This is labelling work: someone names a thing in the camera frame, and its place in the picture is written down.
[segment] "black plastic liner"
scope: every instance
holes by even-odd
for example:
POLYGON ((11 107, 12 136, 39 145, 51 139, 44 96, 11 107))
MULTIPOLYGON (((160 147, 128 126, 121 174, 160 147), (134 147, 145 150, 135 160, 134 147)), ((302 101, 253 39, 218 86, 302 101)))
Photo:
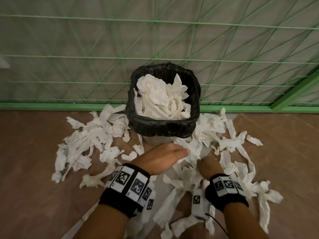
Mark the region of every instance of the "black plastic liner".
POLYGON ((166 136, 187 138, 192 135, 196 128, 196 121, 199 118, 199 99, 201 87, 193 71, 185 69, 170 62, 166 64, 148 65, 137 68, 131 75, 131 85, 128 91, 126 104, 126 115, 129 120, 129 127, 142 136, 166 136), (138 91, 137 81, 142 76, 151 74, 162 79, 166 84, 173 84, 176 74, 181 78, 183 85, 187 86, 189 97, 185 103, 191 105, 190 118, 185 120, 155 120, 149 117, 139 116, 135 111, 134 90, 138 91))

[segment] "person's left arm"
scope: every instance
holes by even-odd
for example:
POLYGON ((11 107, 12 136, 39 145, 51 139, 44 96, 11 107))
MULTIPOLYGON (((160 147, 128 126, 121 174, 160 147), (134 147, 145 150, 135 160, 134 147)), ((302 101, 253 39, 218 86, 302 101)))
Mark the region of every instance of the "person's left arm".
MULTIPOLYGON (((187 149, 177 144, 168 143, 150 149, 134 159, 131 164, 145 170, 149 175, 159 175, 188 155, 187 149)), ((129 219, 119 210, 99 204, 79 229, 74 239, 122 239, 129 219)))

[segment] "pile of tissue paper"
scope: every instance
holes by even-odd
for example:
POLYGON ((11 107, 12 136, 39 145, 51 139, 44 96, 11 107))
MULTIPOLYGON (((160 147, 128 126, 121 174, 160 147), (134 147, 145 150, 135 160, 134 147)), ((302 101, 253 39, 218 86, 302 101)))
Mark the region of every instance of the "pile of tissue paper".
POLYGON ((190 117, 191 106, 184 102, 189 96, 187 86, 181 84, 178 74, 172 85, 147 74, 138 79, 137 88, 138 92, 134 89, 134 103, 138 115, 156 120, 184 120, 190 117))
MULTIPOLYGON (((135 106, 137 112, 141 112, 144 116, 155 119, 164 119, 163 117, 165 116, 166 120, 169 118, 171 120, 187 118, 187 116, 189 116, 186 115, 186 113, 189 113, 190 107, 188 107, 188 104, 182 102, 182 99, 188 96, 185 93, 187 87, 181 84, 178 75, 176 75, 173 85, 165 84, 162 80, 156 79, 151 75, 146 75, 139 79, 138 88, 142 96, 138 97, 136 93, 135 106), (176 105, 176 103, 181 103, 182 108, 177 108, 179 104, 175 108, 173 104, 176 105), (169 111, 171 112, 173 110, 179 111, 178 114, 174 113, 177 114, 177 118, 169 113, 169 111)), ((98 175, 84 175, 80 188, 83 186, 104 186, 101 179, 111 174, 116 168, 116 164, 121 164, 117 157, 124 152, 123 150, 120 151, 118 147, 111 147, 113 137, 123 137, 125 142, 130 140, 126 115, 116 113, 124 109, 125 105, 117 108, 106 105, 100 116, 98 116, 96 112, 91 112, 94 118, 86 125, 67 117, 67 121, 76 131, 64 139, 65 143, 59 144, 59 149, 56 153, 55 173, 52 175, 52 180, 56 183, 65 180, 71 168, 74 171, 88 169, 91 165, 90 156, 93 153, 94 147, 96 147, 101 152, 101 162, 107 162, 108 165, 106 169, 98 175), (89 154, 83 155, 83 152, 87 150, 89 150, 89 154)), ((135 152, 133 151, 129 155, 122 155, 122 159, 131 161, 138 155, 144 153, 142 136, 138 135, 138 137, 140 145, 135 144, 133 146, 135 152)), ((267 227, 270 217, 268 201, 280 203, 283 197, 279 192, 268 188, 269 181, 253 181, 256 168, 242 146, 245 140, 257 146, 262 146, 260 140, 247 135, 246 131, 236 136, 233 122, 226 118, 224 108, 221 109, 220 115, 209 113, 200 114, 191 137, 186 139, 174 139, 173 142, 175 144, 188 148, 190 154, 188 157, 181 159, 173 165, 173 169, 178 175, 178 180, 171 180, 168 176, 163 176, 163 182, 172 185, 174 189, 153 217, 153 220, 163 229, 161 234, 162 239, 169 239, 173 235, 178 237, 188 227, 203 222, 203 219, 197 219, 190 215, 187 218, 182 218, 169 225, 176 206, 185 193, 198 189, 205 190, 209 185, 209 181, 203 179, 197 170, 197 160, 201 159, 200 153, 203 145, 208 148, 213 148, 214 154, 221 155, 220 164, 225 174, 228 174, 241 184, 247 199, 257 197, 260 208, 259 224, 264 231, 268 233, 267 227), (220 134, 225 133, 226 129, 229 132, 230 139, 225 137, 220 138, 220 134), (211 144, 213 142, 218 142, 219 146, 217 148, 212 146, 211 144), (245 163, 231 162, 230 153, 236 149, 247 160, 248 166, 245 163)), ((156 176, 152 176, 151 180, 156 180, 156 176)), ((211 216, 215 215, 215 208, 212 205, 209 207, 209 212, 211 216)), ((148 219, 144 218, 144 220, 142 220, 140 217, 132 218, 127 227, 127 234, 136 237, 146 221, 148 221, 148 219)), ((213 235, 215 231, 213 222, 212 218, 209 218, 205 222, 205 226, 211 235, 213 235)))

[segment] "black cable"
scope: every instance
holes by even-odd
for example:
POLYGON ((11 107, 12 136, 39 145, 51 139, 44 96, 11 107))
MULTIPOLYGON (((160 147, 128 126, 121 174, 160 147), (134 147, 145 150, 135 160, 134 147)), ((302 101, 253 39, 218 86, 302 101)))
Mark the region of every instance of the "black cable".
POLYGON ((226 230, 221 226, 221 224, 214 218, 214 217, 212 217, 213 219, 214 219, 214 221, 216 221, 217 222, 217 224, 221 227, 221 229, 223 229, 223 231, 226 233, 226 235, 228 236, 228 233, 226 232, 226 230))

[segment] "green wire mesh fence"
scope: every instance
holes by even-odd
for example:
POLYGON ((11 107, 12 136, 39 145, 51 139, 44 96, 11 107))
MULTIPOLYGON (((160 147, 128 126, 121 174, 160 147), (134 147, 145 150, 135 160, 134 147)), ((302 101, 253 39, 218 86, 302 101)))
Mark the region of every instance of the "green wire mesh fence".
MULTIPOLYGON (((124 104, 136 68, 170 61, 194 71, 201 105, 269 106, 319 64, 318 9, 319 0, 0 0, 10 65, 0 102, 124 104)), ((318 106, 319 88, 292 105, 318 106)))

